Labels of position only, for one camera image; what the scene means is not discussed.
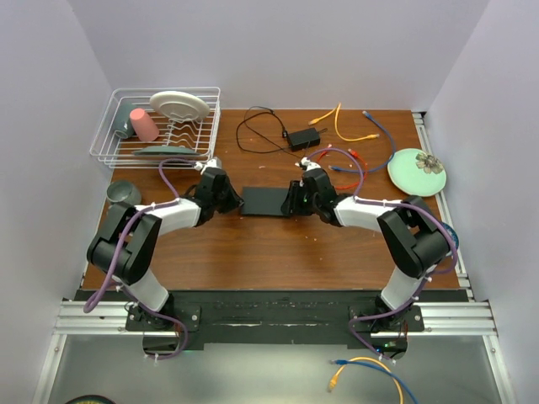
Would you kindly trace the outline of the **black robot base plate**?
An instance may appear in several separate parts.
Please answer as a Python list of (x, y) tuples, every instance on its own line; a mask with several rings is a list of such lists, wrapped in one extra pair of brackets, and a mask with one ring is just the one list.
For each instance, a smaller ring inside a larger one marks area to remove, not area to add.
[(336, 344), (358, 348), (384, 332), (422, 332), (418, 306), (387, 319), (376, 313), (374, 290), (175, 290), (171, 315), (188, 329), (189, 349), (207, 343)]

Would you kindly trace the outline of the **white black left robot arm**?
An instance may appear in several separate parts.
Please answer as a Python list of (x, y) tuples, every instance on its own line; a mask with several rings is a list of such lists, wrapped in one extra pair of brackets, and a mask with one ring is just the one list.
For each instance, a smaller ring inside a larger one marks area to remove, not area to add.
[(151, 270), (160, 236), (202, 226), (215, 213), (225, 214), (242, 206), (227, 173), (205, 165), (193, 194), (176, 194), (169, 202), (150, 205), (112, 205), (91, 241), (87, 260), (105, 274), (100, 288), (86, 301), (83, 312), (93, 311), (112, 283), (132, 299), (145, 320), (156, 330), (179, 326), (174, 318), (173, 297)]

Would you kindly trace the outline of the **black network switch box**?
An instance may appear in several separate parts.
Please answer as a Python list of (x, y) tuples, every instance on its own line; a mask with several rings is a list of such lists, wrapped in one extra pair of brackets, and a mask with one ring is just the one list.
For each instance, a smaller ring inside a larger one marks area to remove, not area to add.
[(286, 201), (288, 189), (244, 187), (241, 214), (246, 216), (286, 217), (281, 207)]

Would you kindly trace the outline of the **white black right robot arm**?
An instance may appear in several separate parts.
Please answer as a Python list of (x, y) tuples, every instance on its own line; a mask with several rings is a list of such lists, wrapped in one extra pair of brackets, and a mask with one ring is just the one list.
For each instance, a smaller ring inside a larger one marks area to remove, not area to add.
[(384, 330), (395, 330), (436, 266), (456, 252), (454, 239), (419, 196), (377, 200), (340, 194), (320, 167), (308, 169), (300, 180), (290, 182), (281, 211), (286, 216), (317, 215), (331, 226), (382, 234), (395, 268), (376, 298), (375, 312), (351, 323), (376, 322)]

